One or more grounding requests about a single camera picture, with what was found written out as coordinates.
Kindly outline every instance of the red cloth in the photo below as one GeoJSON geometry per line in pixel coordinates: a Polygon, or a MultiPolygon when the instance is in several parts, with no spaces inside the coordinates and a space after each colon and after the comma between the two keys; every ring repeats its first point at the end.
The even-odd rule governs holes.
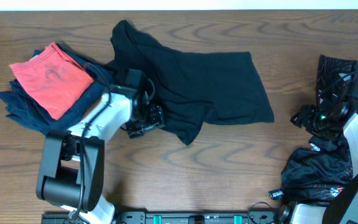
{"type": "Polygon", "coordinates": [[[54,42],[28,62],[14,63],[10,68],[23,89],[53,119],[62,117],[93,82],[54,42]]]}

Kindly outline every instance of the wooden table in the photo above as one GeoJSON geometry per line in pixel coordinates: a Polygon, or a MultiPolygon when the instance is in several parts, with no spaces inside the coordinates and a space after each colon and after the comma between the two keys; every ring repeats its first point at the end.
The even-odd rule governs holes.
{"type": "MultiPolygon", "coordinates": [[[[30,59],[52,41],[105,63],[121,19],[184,52],[250,51],[275,123],[204,124],[188,147],[161,130],[130,140],[118,132],[106,149],[104,195],[148,210],[245,210],[274,206],[268,191],[294,149],[311,137],[290,123],[314,103],[320,54],[358,60],[358,11],[0,12],[0,91],[10,63],[30,59]]],[[[0,223],[39,223],[61,211],[35,196],[44,137],[4,117],[0,100],[0,223]]]]}

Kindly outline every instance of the black t-shirt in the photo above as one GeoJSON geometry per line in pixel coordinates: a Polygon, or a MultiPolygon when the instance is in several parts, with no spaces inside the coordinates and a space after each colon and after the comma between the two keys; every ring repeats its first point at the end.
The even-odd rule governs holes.
{"type": "Polygon", "coordinates": [[[121,21],[110,39],[115,58],[106,66],[144,71],[163,107],[163,130],[189,145],[203,122],[274,122],[263,84],[249,52],[183,53],[121,21]]]}

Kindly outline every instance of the folded clothes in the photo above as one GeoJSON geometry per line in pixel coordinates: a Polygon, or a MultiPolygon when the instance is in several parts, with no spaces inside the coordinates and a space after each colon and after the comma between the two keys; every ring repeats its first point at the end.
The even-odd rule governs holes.
{"type": "Polygon", "coordinates": [[[111,69],[144,71],[155,83],[163,106],[164,130],[186,145],[203,122],[250,124],[274,122],[263,84],[249,52],[197,54],[164,47],[152,36],[121,21],[112,31],[111,69]]]}
{"type": "Polygon", "coordinates": [[[10,68],[25,92],[53,119],[61,118],[93,82],[54,42],[28,62],[14,63],[10,68]]]}
{"type": "MultiPolygon", "coordinates": [[[[85,62],[92,63],[109,83],[113,83],[114,71],[106,70],[103,65],[94,63],[87,58],[80,57],[60,44],[57,44],[57,46],[81,67],[85,62]]],[[[41,51],[36,50],[34,56],[40,53],[41,51]]],[[[92,74],[94,73],[93,69],[93,67],[89,67],[87,68],[87,71],[92,74]]],[[[41,107],[31,96],[29,96],[17,80],[10,82],[12,91],[0,92],[0,99],[7,104],[6,110],[10,113],[6,116],[7,118],[18,122],[26,128],[40,131],[46,135],[51,129],[66,130],[82,119],[86,110],[100,98],[105,89],[102,80],[96,81],[97,82],[93,82],[84,91],[73,106],[58,120],[53,119],[47,110],[41,107]]]]}

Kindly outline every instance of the black label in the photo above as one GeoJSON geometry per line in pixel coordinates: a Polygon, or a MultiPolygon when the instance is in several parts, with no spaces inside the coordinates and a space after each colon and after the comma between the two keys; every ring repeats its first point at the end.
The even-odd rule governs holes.
{"type": "Polygon", "coordinates": [[[283,189],[275,189],[268,192],[273,200],[282,199],[284,196],[283,189]]]}

